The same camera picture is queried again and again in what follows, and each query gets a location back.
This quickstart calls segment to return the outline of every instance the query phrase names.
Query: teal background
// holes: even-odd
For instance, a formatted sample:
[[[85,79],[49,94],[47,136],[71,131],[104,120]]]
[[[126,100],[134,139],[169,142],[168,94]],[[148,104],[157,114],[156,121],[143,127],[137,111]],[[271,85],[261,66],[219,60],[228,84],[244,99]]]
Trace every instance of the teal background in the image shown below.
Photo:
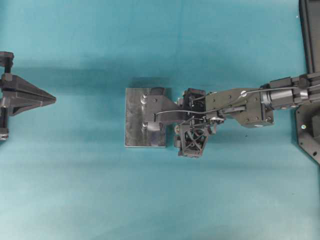
[[[0,238],[318,240],[319,166],[290,110],[228,120],[199,159],[172,131],[165,149],[124,147],[127,87],[176,99],[304,73],[298,15],[298,0],[0,0],[12,72],[57,97],[10,119]]]

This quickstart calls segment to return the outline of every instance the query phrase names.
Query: black bracket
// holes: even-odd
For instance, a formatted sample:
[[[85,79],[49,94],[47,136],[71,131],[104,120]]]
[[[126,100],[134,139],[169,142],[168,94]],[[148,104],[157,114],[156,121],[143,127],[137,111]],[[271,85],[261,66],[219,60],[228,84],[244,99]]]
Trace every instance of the black bracket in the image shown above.
[[[320,0],[300,0],[299,11],[308,73],[320,72]],[[295,119],[299,146],[320,164],[320,103],[300,106]]]

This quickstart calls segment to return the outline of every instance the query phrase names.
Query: gray metal plate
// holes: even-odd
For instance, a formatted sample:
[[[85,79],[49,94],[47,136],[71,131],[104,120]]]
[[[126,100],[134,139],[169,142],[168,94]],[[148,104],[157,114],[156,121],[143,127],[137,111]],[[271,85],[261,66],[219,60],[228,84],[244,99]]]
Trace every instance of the gray metal plate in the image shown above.
[[[302,105],[295,111],[295,118],[299,146],[320,164],[320,144],[314,139],[312,128],[312,117],[319,111],[320,103]]]
[[[166,128],[162,131],[142,131],[143,112],[141,96],[150,88],[125,89],[125,147],[161,147],[166,146]]]

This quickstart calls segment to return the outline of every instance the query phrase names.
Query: cable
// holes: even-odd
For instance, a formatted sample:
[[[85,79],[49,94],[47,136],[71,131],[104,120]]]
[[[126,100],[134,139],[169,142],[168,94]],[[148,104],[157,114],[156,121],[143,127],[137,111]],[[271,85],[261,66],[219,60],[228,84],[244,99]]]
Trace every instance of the cable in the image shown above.
[[[309,86],[308,89],[313,89],[313,88],[316,88],[316,87],[320,87],[320,84]]]
[[[247,94],[260,93],[260,92],[269,92],[269,91],[276,91],[276,90],[292,90],[292,89],[298,89],[298,87],[297,86],[286,86],[286,87],[275,87],[275,88],[251,90],[251,91],[246,91],[246,92],[240,94],[237,97],[237,99],[228,102],[227,104],[223,105],[222,107],[219,107],[218,109],[212,109],[212,110],[209,110],[209,111],[167,110],[167,111],[157,112],[155,115],[157,116],[159,114],[174,113],[174,112],[191,113],[191,114],[208,114],[208,113],[213,113],[213,112],[220,111],[221,109],[225,108],[226,106],[229,106],[229,105],[235,103],[241,97],[245,97]]]

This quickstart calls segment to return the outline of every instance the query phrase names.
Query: black clamp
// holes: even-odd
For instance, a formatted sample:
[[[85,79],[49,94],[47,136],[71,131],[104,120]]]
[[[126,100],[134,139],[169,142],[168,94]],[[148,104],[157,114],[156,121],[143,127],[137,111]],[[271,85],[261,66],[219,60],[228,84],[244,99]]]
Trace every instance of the black clamp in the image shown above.
[[[6,140],[9,136],[8,118],[27,110],[43,107],[56,102],[56,98],[46,91],[32,85],[17,75],[11,74],[14,54],[12,52],[0,52],[0,66],[4,67],[1,76],[0,88],[0,140]]]

